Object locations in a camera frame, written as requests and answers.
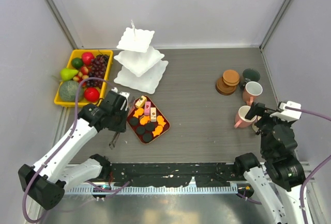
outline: lime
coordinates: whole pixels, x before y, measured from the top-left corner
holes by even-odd
[[[83,63],[83,61],[82,61],[81,58],[79,58],[79,57],[75,57],[75,58],[71,61],[71,65],[73,66],[73,68],[79,69],[79,68],[81,68],[81,67],[84,65],[84,63]]]

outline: melon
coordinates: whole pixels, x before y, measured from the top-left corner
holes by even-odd
[[[58,94],[61,98],[62,101],[71,101],[73,102],[76,97],[76,92],[78,89],[78,82],[75,81],[65,81],[63,84],[60,86],[58,90]],[[78,96],[78,101],[83,99],[84,95],[84,89],[81,88]]]

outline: yellow tray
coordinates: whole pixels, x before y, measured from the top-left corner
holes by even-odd
[[[71,61],[75,58],[75,57],[82,57],[82,54],[84,52],[92,52],[94,57],[96,57],[99,54],[105,54],[105,55],[109,55],[109,60],[108,60],[108,64],[107,64],[107,68],[106,68],[106,72],[104,74],[104,79],[108,80],[109,78],[109,72],[110,72],[110,67],[113,64],[113,51],[112,50],[73,50],[72,54],[70,56],[69,62],[67,64],[67,68],[70,69],[74,69],[71,65]],[[100,97],[104,98],[104,95],[106,93],[106,88],[107,88],[107,84],[105,82],[102,83],[102,87],[101,89],[99,89],[98,87],[96,87],[96,89],[99,91],[100,93]],[[60,96],[58,95],[58,89],[56,92],[56,96],[54,98],[54,103],[56,105],[61,105],[63,107],[74,107],[74,102],[68,102],[68,101],[62,101]],[[87,101],[85,98],[81,101],[78,102],[78,107],[83,107],[87,104],[89,104],[90,102]]]

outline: green pear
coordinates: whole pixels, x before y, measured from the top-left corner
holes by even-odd
[[[77,74],[78,74],[78,71],[77,70],[75,70],[75,69],[69,69],[69,68],[64,68],[60,72],[62,81],[69,81],[74,76],[76,76]]]

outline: white wall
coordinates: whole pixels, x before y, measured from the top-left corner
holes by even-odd
[[[157,47],[261,44],[283,0],[55,0],[78,45],[114,48],[133,19]]]
[[[61,108],[53,99],[71,47],[44,0],[0,0],[0,216],[23,223],[18,169],[51,147]]]
[[[279,100],[331,116],[331,0],[294,0],[266,47]],[[295,124],[301,160],[315,167],[331,154],[331,123],[302,115]],[[316,174],[319,200],[330,217],[331,164]]]

